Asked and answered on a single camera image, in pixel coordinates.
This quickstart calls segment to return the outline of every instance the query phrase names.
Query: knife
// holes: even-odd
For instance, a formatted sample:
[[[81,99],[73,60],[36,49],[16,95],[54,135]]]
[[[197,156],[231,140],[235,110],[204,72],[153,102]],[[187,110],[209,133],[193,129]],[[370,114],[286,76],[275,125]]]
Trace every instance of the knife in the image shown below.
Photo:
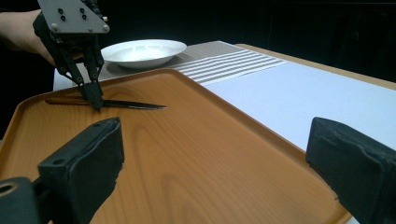
[[[88,101],[81,96],[61,96],[45,99],[49,105],[88,105]],[[103,106],[128,107],[133,109],[163,109],[166,105],[153,105],[133,101],[103,100]]]

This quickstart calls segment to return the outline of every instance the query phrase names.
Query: striped placemat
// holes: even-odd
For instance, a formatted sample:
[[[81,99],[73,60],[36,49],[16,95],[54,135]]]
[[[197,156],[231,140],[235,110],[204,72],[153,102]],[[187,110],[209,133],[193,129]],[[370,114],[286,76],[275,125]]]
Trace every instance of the striped placemat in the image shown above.
[[[201,85],[240,77],[252,72],[279,66],[287,61],[268,56],[253,50],[243,49],[222,41],[187,46],[160,68],[174,68]],[[78,65],[84,80],[89,80],[83,64]],[[99,80],[122,77],[145,70],[136,70],[106,62]]]

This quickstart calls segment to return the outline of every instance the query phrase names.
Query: robotic arm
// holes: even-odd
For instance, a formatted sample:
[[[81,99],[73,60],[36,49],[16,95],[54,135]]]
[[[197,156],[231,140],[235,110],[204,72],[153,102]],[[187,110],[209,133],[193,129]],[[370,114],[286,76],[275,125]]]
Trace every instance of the robotic arm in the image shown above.
[[[98,78],[105,61],[97,35],[108,33],[110,28],[97,1],[38,0],[38,4],[41,13],[33,24],[35,34],[54,59],[58,72],[76,83],[82,97],[100,110],[103,92]],[[86,82],[79,72],[72,57],[74,52],[82,52],[91,82]]]

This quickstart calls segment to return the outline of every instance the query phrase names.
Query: white plate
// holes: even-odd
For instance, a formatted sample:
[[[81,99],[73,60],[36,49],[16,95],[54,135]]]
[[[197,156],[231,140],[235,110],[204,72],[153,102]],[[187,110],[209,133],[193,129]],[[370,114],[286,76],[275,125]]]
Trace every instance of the white plate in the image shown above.
[[[153,68],[167,63],[186,49],[174,40],[147,39],[128,41],[102,49],[103,58],[128,68]]]

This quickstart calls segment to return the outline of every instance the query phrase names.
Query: knife handle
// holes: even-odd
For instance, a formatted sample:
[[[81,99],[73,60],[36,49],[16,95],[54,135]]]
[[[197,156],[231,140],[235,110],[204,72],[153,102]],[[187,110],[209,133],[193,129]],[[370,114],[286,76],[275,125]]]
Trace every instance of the knife handle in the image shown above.
[[[46,103],[49,105],[87,105],[88,101],[78,96],[63,96],[47,98]]]

